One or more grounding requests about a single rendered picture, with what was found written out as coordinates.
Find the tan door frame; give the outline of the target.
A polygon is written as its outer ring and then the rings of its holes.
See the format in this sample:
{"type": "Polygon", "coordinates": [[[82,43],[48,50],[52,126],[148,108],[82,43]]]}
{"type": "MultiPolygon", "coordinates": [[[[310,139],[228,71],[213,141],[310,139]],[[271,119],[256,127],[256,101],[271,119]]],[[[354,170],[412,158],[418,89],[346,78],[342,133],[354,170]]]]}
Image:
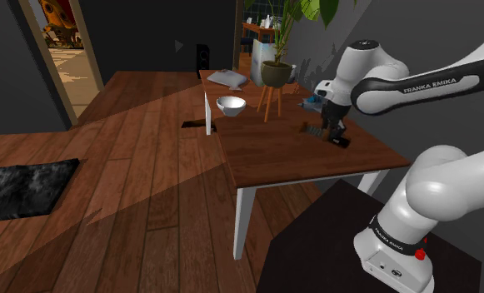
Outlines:
{"type": "Polygon", "coordinates": [[[74,23],[78,30],[74,37],[82,39],[82,49],[78,55],[67,47],[48,47],[45,41],[47,34],[39,25],[32,8],[34,3],[40,5],[41,1],[43,0],[18,0],[47,67],[47,72],[53,81],[55,92],[60,96],[61,109],[67,113],[73,125],[93,122],[91,114],[97,106],[94,100],[103,93],[105,86],[97,66],[79,0],[68,0],[68,10],[75,17],[74,23]]]}

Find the grey flat pouch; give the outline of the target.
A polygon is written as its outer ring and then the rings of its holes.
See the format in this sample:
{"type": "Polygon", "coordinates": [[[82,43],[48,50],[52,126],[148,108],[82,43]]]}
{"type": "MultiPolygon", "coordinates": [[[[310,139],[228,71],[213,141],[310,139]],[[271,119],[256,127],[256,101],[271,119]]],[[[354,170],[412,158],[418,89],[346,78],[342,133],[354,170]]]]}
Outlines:
{"type": "Polygon", "coordinates": [[[221,70],[214,72],[207,78],[207,80],[227,86],[230,90],[240,91],[240,86],[247,81],[247,78],[242,74],[231,70],[221,70]]]}

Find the wooden side table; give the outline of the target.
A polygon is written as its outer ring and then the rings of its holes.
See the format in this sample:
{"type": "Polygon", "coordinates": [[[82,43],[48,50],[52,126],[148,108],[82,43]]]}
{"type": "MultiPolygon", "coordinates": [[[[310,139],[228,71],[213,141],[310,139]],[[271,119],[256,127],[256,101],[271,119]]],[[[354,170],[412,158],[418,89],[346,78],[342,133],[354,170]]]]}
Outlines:
{"type": "Polygon", "coordinates": [[[244,46],[252,47],[253,45],[253,38],[247,36],[247,31],[256,33],[257,40],[259,42],[262,41],[262,37],[264,35],[267,35],[269,37],[269,43],[273,43],[275,41],[275,33],[277,32],[273,28],[264,28],[264,27],[258,26],[257,24],[243,22],[242,37],[239,44],[239,48],[241,50],[244,46]]]}

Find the black speaker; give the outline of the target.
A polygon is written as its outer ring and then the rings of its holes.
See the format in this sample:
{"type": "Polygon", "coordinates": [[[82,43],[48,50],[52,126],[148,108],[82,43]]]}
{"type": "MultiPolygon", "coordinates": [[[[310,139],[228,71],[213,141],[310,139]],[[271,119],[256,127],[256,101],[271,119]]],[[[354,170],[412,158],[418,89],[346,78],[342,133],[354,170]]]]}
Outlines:
{"type": "Polygon", "coordinates": [[[210,49],[206,44],[197,44],[197,59],[196,59],[196,73],[197,78],[200,79],[201,70],[209,70],[210,68],[210,49]]]}

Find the potted plant on wooden stand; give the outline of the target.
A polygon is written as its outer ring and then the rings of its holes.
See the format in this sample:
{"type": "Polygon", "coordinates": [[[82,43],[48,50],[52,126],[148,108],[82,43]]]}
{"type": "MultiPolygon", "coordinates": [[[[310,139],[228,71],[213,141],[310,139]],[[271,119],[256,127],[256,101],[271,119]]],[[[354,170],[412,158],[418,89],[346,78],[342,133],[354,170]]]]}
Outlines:
{"type": "Polygon", "coordinates": [[[278,92],[278,116],[282,114],[282,87],[287,83],[292,73],[292,65],[283,62],[282,58],[287,54],[287,44],[294,23],[299,22],[303,17],[312,21],[316,21],[320,17],[324,28],[327,28],[335,17],[339,6],[339,0],[283,1],[282,22],[279,27],[272,3],[268,0],[272,10],[272,28],[274,30],[273,47],[276,49],[276,53],[273,59],[263,61],[261,66],[264,89],[257,110],[260,111],[263,98],[268,94],[264,122],[267,122],[273,93],[275,91],[278,92]]]}

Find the black rug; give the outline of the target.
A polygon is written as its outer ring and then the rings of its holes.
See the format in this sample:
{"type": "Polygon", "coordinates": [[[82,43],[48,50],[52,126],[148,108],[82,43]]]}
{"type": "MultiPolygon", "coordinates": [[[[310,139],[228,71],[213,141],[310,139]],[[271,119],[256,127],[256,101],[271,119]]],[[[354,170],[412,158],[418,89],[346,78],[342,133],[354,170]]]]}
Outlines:
{"type": "Polygon", "coordinates": [[[0,167],[0,221],[51,213],[80,161],[0,167]]]}

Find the dark robot stand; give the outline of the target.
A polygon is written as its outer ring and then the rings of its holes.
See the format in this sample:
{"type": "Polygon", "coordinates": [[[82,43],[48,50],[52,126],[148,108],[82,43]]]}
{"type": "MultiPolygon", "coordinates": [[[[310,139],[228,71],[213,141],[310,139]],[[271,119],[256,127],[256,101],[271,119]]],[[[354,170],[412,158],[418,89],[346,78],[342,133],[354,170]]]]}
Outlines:
{"type": "MultiPolygon", "coordinates": [[[[382,207],[337,181],[271,241],[256,293],[397,293],[362,269],[353,246],[382,207]]],[[[426,252],[434,293],[480,293],[480,261],[434,234],[426,252]]]]}

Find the white and blue box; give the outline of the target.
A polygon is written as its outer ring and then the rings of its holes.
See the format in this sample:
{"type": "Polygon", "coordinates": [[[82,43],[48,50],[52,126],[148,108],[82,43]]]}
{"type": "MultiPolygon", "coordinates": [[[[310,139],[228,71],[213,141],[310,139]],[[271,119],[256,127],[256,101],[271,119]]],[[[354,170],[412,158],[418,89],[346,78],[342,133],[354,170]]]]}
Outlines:
{"type": "Polygon", "coordinates": [[[276,53],[277,50],[274,43],[263,43],[257,39],[253,40],[250,78],[256,86],[263,87],[265,85],[262,79],[262,63],[265,61],[273,62],[276,53]]]}

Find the wooden table with white legs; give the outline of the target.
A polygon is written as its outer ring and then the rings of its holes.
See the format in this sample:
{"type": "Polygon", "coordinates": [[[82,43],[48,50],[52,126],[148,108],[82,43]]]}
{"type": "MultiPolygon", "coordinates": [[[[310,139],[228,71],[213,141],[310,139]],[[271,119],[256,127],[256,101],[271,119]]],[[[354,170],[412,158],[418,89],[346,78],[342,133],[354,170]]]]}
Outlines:
{"type": "Polygon", "coordinates": [[[410,163],[350,119],[344,121],[351,141],[347,148],[300,132],[303,122],[318,126],[321,117],[299,107],[310,92],[298,83],[285,85],[280,101],[259,106],[262,89],[247,81],[236,92],[246,101],[246,107],[237,116],[227,117],[218,108],[217,99],[234,92],[209,81],[211,75],[210,70],[200,72],[206,121],[217,130],[237,190],[233,243],[236,260],[242,257],[257,189],[360,175],[359,189],[372,194],[389,170],[410,163]]]}

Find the white bowl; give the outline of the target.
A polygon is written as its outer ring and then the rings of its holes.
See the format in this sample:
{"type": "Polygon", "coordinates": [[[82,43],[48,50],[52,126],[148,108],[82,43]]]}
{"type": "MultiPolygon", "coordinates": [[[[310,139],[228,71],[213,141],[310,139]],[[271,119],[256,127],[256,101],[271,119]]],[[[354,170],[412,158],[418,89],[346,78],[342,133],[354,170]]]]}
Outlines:
{"type": "Polygon", "coordinates": [[[217,107],[227,117],[237,116],[245,109],[246,105],[246,101],[240,97],[225,96],[217,99],[217,107]]]}

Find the blue and grey object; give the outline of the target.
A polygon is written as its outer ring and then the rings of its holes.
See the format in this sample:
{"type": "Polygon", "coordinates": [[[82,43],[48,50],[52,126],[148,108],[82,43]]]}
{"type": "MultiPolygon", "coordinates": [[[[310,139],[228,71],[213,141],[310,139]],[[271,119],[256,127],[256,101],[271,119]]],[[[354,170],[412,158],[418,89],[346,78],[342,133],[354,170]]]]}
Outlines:
{"type": "Polygon", "coordinates": [[[302,102],[298,103],[299,107],[302,107],[308,112],[322,112],[322,107],[327,99],[317,94],[312,94],[309,98],[303,98],[302,102]]]}

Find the brown brush with grey bristles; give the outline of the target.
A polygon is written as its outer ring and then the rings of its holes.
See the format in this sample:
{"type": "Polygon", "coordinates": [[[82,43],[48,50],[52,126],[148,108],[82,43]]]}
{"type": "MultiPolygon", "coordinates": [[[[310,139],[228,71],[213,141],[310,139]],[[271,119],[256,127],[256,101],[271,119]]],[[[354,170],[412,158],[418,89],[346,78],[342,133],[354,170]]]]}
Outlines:
{"type": "Polygon", "coordinates": [[[305,132],[315,137],[319,137],[323,142],[327,142],[330,135],[330,132],[326,128],[316,127],[307,122],[301,124],[299,132],[305,132]]]}

